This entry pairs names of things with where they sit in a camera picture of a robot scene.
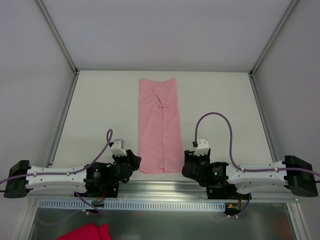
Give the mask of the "pink t-shirt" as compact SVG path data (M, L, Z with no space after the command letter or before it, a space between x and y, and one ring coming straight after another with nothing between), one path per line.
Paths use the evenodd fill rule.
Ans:
M143 174L180 173L184 165L177 80L139 80L138 152Z

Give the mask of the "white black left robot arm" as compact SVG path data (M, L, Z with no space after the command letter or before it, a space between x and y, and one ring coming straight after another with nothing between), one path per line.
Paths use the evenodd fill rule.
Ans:
M140 167L141 157L130 149L113 155L113 163L95 162L69 169L42 168L21 160L12 166L2 191L4 198L19 199L36 194L74 194L89 198L116 198L119 183L127 183Z

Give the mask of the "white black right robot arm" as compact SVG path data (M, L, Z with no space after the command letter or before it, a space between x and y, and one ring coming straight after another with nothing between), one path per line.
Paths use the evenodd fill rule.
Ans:
M209 200L248 199L255 192L285 192L298 197L319 195L313 166L293 155L265 165L211 162L211 151L185 150L182 175L206 189Z

